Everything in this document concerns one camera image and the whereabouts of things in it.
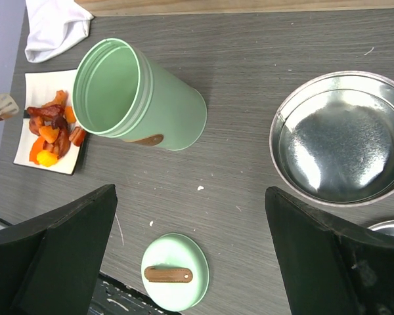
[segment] lid handle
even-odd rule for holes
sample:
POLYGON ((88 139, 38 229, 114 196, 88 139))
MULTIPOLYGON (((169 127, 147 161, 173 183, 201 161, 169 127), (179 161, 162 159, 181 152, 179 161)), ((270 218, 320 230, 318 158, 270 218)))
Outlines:
POLYGON ((144 269, 144 277, 149 280, 149 282, 187 284, 192 280, 192 272, 188 268, 156 269, 155 266, 151 266, 144 269))

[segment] white scratch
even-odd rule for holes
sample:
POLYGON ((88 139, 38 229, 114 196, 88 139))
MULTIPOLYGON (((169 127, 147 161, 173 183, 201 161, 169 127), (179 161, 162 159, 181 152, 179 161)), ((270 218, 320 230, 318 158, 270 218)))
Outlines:
POLYGON ((123 231, 121 230, 121 224, 120 224, 120 220, 118 220, 118 217, 117 217, 117 215, 116 215, 116 220, 117 220, 118 228, 119 228, 119 230, 120 230, 120 234, 121 234, 121 242, 122 242, 122 244, 123 244, 123 246, 124 246, 124 236, 123 236, 123 231))
POLYGON ((363 55, 366 56, 370 54, 372 51, 374 51, 375 47, 372 47, 368 52, 364 53, 363 55))
POLYGON ((115 303, 117 304, 119 307, 123 308, 126 312, 129 312, 129 309, 127 307, 125 307, 124 305, 122 305, 121 303, 114 301, 113 299, 107 299, 107 301, 109 303, 115 303))

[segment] green lid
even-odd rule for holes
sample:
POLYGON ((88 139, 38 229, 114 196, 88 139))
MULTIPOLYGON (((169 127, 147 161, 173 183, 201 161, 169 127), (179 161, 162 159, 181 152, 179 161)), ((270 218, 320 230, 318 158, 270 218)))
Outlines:
POLYGON ((152 242, 143 255, 141 274, 150 298, 160 307, 180 312, 199 303, 209 286, 209 266, 203 251, 189 237, 170 233, 152 242), (144 270, 155 268, 188 268, 192 272, 189 283, 149 282, 144 270))

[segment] napkin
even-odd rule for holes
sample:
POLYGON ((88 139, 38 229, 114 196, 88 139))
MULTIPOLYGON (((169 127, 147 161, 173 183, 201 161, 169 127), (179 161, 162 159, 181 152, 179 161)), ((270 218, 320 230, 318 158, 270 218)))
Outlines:
POLYGON ((29 62, 55 57, 89 36, 93 15, 74 0, 26 0, 30 34, 25 48, 29 62))

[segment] plate of food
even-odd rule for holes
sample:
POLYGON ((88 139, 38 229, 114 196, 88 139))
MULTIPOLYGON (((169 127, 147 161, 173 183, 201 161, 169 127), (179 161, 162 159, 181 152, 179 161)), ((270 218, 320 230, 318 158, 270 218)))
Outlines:
POLYGON ((86 136, 71 103, 76 72, 25 74, 25 112, 15 164, 73 174, 86 136))

